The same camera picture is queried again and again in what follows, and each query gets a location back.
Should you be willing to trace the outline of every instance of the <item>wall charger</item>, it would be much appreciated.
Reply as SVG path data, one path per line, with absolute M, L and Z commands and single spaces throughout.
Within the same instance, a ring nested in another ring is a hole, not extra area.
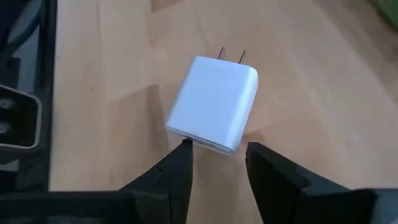
M 171 132 L 186 136 L 223 154 L 233 154 L 256 95 L 256 69 L 218 58 L 196 57 L 182 83 L 165 124 Z

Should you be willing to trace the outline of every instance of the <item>wooden table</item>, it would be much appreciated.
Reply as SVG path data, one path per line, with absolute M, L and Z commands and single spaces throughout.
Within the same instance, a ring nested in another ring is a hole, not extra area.
M 363 0 L 58 0 L 52 190 L 113 190 L 180 139 L 164 118 L 190 62 L 259 72 L 242 148 L 194 148 L 189 223 L 260 223 L 259 141 L 349 188 L 398 187 L 398 35 Z

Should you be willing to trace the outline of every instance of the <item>metal prong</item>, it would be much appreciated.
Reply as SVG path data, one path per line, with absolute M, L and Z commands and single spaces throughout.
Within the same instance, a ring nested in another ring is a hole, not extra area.
M 244 62 L 244 59 L 246 58 L 246 50 L 244 50 L 241 59 L 239 60 L 239 63 L 242 64 Z
M 221 48 L 220 54 L 218 55 L 218 60 L 223 60 L 225 56 L 225 48 Z

